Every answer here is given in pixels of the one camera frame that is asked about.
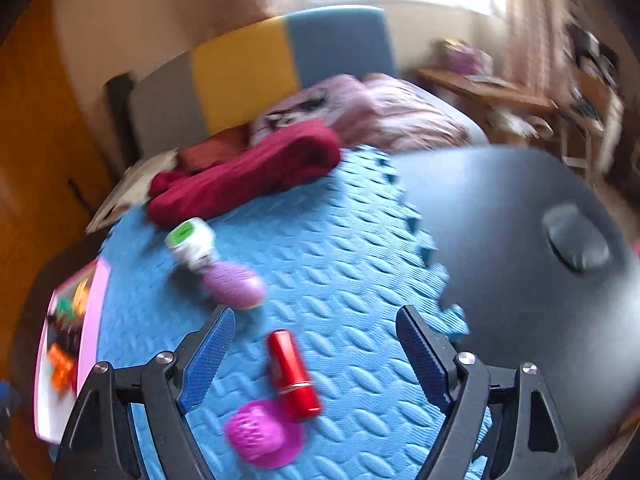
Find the red cloth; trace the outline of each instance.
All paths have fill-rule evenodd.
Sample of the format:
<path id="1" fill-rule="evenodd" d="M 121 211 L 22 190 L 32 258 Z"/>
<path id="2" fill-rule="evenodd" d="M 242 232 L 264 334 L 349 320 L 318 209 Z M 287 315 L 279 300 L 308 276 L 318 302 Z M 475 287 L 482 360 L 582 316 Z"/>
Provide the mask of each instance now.
<path id="1" fill-rule="evenodd" d="M 198 216 L 209 219 L 257 196 L 327 176 L 340 162 L 340 137 L 313 119 L 287 126 L 226 164 L 199 174 L 163 171 L 151 181 L 149 219 L 173 227 Z"/>

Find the red cylinder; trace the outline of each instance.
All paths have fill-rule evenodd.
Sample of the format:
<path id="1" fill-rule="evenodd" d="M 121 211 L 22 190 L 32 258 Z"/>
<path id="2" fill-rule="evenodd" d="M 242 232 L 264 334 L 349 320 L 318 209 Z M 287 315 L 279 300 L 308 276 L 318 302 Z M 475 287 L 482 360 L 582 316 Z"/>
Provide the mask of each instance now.
<path id="1" fill-rule="evenodd" d="M 271 380 L 287 418 L 304 422 L 320 415 L 322 405 L 293 334 L 289 330 L 274 330 L 267 337 L 267 349 L 271 356 Z"/>

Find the blue foam mat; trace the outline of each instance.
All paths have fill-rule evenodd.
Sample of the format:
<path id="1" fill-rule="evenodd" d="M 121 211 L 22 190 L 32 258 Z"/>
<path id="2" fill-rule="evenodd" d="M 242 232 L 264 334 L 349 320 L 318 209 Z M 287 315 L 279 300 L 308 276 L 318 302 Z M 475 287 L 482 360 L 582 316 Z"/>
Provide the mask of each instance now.
<path id="1" fill-rule="evenodd" d="M 326 178 L 209 221 L 221 256 L 261 273 L 269 289 L 263 306 L 237 313 L 229 352 L 203 404 L 187 416 L 218 480 L 414 480 L 444 416 L 426 402 L 396 339 L 396 311 L 413 304 L 453 338 L 468 327 L 460 307 L 438 306 L 448 274 L 425 266 L 435 247 L 414 232 L 420 217 L 403 196 L 388 156 L 365 148 L 344 152 Z M 165 248 L 165 235 L 135 208 L 105 241 L 102 256 L 112 269 L 99 360 L 145 363 L 211 313 L 196 276 Z M 223 426 L 245 402 L 273 397 L 264 338 L 277 328 L 296 335 L 324 413 L 305 425 L 306 446 L 295 462 L 269 471 L 240 461 Z M 134 420 L 149 475 L 162 479 L 142 406 L 134 406 Z M 487 410 L 480 437 L 490 420 Z M 485 462 L 472 463 L 466 478 L 479 478 Z"/>

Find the silver bolt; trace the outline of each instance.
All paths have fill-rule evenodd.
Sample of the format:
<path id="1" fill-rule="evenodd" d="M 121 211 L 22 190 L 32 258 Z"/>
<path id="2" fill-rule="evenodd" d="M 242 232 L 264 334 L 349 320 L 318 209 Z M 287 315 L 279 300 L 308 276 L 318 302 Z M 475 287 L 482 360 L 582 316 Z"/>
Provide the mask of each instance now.
<path id="1" fill-rule="evenodd" d="M 100 361 L 94 365 L 94 373 L 103 374 L 109 369 L 109 363 L 105 361 Z"/>
<path id="2" fill-rule="evenodd" d="M 533 363 L 524 363 L 522 365 L 522 371 L 529 375 L 535 375 L 538 373 L 538 367 Z"/>
<path id="3" fill-rule="evenodd" d="M 471 352 L 460 352 L 458 354 L 458 361 L 460 361 L 463 365 L 472 365 L 476 362 L 476 356 Z"/>
<path id="4" fill-rule="evenodd" d="M 169 364 L 174 360 L 174 355 L 171 352 L 160 352 L 156 356 L 156 363 L 160 363 L 161 365 Z"/>

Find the pink toy hat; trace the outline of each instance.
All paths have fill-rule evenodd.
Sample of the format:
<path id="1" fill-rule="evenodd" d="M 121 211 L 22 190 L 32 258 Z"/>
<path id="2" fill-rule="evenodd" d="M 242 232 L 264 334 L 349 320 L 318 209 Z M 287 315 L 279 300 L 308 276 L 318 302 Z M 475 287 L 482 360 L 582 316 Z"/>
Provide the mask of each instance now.
<path id="1" fill-rule="evenodd" d="M 252 400 L 225 424 L 225 436 L 238 456 L 255 466 L 276 469 L 302 451 L 305 430 L 289 422 L 277 400 Z"/>

